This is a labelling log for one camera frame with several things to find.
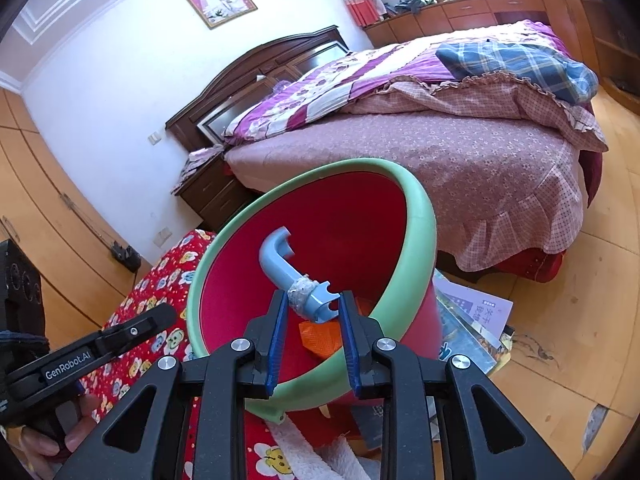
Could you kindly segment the dark wooden headboard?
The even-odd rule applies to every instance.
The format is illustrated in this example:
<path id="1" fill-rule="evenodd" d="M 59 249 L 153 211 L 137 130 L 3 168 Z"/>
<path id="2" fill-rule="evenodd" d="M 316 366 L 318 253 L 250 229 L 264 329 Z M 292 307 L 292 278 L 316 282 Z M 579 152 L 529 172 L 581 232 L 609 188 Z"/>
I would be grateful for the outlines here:
<path id="1" fill-rule="evenodd" d="M 347 53 L 335 25 L 268 41 L 224 68 L 165 128 L 189 152 L 224 145 L 232 119 L 270 96 L 279 82 L 294 82 Z"/>

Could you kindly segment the blue plastic hook pipe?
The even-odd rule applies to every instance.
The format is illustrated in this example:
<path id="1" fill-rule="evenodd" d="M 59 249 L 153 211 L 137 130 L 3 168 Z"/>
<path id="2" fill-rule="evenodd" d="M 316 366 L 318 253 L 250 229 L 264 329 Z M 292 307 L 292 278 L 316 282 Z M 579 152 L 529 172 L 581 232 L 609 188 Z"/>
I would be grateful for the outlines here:
<path id="1" fill-rule="evenodd" d="M 288 244 L 289 236 L 290 231 L 281 226 L 265 238 L 259 249 L 262 272 L 277 289 L 286 293 L 288 305 L 298 316 L 314 324 L 334 320 L 338 312 L 331 306 L 340 299 L 340 295 L 329 291 L 329 282 L 312 280 L 288 262 L 288 258 L 294 255 Z"/>

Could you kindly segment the dark wooden nightstand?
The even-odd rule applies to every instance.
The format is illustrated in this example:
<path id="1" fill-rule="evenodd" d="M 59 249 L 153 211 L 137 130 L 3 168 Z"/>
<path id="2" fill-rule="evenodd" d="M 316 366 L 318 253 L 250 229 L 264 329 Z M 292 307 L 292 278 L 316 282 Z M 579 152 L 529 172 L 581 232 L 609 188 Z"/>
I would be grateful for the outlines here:
<path id="1" fill-rule="evenodd" d="M 178 186 L 175 194 L 200 216 L 201 229 L 215 233 L 262 195 L 242 185 L 223 154 L 198 168 Z"/>

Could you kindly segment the blue plaid pillow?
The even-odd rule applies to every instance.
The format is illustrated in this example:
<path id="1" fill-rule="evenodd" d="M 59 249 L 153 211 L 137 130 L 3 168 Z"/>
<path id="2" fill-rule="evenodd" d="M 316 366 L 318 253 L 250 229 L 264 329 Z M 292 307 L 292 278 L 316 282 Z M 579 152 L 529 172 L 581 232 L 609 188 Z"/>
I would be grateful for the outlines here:
<path id="1" fill-rule="evenodd" d="M 528 79 L 573 105 L 587 103 L 598 92 L 598 77 L 587 65 L 538 44 L 495 41 L 441 44 L 435 55 L 457 80 L 506 72 Z"/>

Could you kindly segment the black bag on wardrobe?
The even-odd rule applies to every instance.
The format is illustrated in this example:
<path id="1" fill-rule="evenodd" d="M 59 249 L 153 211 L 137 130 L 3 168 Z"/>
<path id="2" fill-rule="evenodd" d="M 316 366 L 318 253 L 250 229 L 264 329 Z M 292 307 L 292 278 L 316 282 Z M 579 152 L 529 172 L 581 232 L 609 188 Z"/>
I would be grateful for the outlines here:
<path id="1" fill-rule="evenodd" d="M 142 263 L 141 256 L 130 245 L 124 247 L 119 244 L 117 240 L 114 240 L 111 246 L 111 255 L 117 262 L 133 274 L 136 274 L 140 269 Z"/>

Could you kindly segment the green clothes on cabinet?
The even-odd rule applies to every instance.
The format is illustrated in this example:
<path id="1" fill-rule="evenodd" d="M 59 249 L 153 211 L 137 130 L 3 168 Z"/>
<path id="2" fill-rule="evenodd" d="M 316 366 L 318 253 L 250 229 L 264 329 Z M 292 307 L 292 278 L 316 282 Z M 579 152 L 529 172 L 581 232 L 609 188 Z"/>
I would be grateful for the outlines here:
<path id="1" fill-rule="evenodd" d="M 406 13 L 418 14 L 427 6 L 434 6 L 438 0 L 398 0 L 395 3 L 386 3 L 386 11 L 390 15 Z"/>

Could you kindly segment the magazines on floor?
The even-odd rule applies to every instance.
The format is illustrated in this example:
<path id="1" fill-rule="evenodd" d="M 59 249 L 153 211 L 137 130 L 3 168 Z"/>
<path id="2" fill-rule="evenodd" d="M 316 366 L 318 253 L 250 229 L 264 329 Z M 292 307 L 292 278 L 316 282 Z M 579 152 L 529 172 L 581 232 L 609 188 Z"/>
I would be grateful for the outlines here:
<path id="1" fill-rule="evenodd" d="M 464 354 L 485 374 L 510 360 L 513 330 L 506 325 L 512 302 L 449 281 L 436 272 L 432 283 L 442 324 L 438 358 Z"/>

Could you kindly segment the clothes on nightstand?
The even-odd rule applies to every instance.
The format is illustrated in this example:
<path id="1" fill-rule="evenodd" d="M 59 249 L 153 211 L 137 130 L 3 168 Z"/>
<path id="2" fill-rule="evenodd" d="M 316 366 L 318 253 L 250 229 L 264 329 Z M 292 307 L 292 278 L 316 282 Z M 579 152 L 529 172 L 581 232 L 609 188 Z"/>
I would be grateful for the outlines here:
<path id="1" fill-rule="evenodd" d="M 174 188 L 171 190 L 171 193 L 174 195 L 178 194 L 178 189 L 181 188 L 190 177 L 194 176 L 196 172 L 204 167 L 208 162 L 212 159 L 220 155 L 224 151 L 224 148 L 220 145 L 211 146 L 210 148 L 201 148 L 200 150 L 196 150 L 190 152 L 186 162 L 184 163 L 182 169 L 180 170 L 180 174 L 178 177 L 178 181 Z"/>

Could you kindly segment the red bin with green rim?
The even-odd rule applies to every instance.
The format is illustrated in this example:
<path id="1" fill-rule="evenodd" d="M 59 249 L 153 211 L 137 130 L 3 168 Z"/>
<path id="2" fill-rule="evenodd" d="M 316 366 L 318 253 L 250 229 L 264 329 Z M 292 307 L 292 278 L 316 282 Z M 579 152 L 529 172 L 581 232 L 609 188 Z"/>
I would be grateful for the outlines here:
<path id="1" fill-rule="evenodd" d="M 230 344 L 268 311 L 276 288 L 260 267 L 259 248 L 279 228 L 290 232 L 297 271 L 328 283 L 330 292 L 352 292 L 372 306 L 385 336 L 437 358 L 434 209 L 409 170 L 378 158 L 334 162 L 288 180 L 215 236 L 188 296 L 196 356 Z"/>

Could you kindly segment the wooden wardrobe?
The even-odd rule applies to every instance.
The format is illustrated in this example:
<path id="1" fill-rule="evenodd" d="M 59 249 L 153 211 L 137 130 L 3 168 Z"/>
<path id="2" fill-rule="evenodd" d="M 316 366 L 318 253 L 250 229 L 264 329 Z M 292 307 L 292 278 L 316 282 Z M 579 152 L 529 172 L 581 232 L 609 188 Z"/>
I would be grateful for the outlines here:
<path id="1" fill-rule="evenodd" d="M 121 238 L 50 152 L 21 96 L 3 89 L 1 237 L 21 247 L 41 275 L 46 336 L 57 349 L 97 330 L 139 278 L 111 254 Z"/>

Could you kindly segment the purple white quilt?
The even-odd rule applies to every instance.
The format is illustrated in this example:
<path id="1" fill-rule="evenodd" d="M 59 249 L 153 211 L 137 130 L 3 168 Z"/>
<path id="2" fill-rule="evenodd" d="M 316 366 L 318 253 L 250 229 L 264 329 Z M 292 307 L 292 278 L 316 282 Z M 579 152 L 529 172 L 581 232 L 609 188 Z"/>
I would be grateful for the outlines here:
<path id="1" fill-rule="evenodd" d="M 224 128 L 224 140 L 240 145 L 302 128 L 397 77 L 414 77 L 428 84 L 453 80 L 454 76 L 436 56 L 437 48 L 442 44 L 483 41 L 534 44 L 562 54 L 568 52 L 550 26 L 531 20 L 444 32 L 355 52 L 308 70 L 292 82 L 285 81 L 270 96 L 237 114 Z"/>

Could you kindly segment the bed with pink sheet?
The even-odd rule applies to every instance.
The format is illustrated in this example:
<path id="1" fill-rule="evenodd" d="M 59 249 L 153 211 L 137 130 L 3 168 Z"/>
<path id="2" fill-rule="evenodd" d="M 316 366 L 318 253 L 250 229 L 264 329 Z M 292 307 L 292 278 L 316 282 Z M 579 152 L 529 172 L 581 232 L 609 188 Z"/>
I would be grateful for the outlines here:
<path id="1" fill-rule="evenodd" d="M 459 269 L 509 271 L 524 256 L 521 274 L 548 281 L 602 176 L 608 144 L 592 99 L 573 105 L 506 72 L 439 84 L 397 77 L 302 128 L 226 143 L 226 159 L 262 192 L 343 159 L 396 162 L 426 189 L 437 247 Z"/>

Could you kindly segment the long wooden window cabinet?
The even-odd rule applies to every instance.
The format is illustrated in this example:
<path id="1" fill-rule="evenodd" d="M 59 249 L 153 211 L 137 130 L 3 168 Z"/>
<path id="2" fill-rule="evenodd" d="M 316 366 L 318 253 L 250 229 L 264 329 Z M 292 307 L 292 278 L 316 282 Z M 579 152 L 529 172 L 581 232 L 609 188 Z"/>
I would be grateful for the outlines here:
<path id="1" fill-rule="evenodd" d="M 602 0 L 446 0 L 367 26 L 382 47 L 443 32 L 521 20 L 550 26 L 573 58 L 594 70 L 612 99 L 639 111 L 639 48 Z"/>

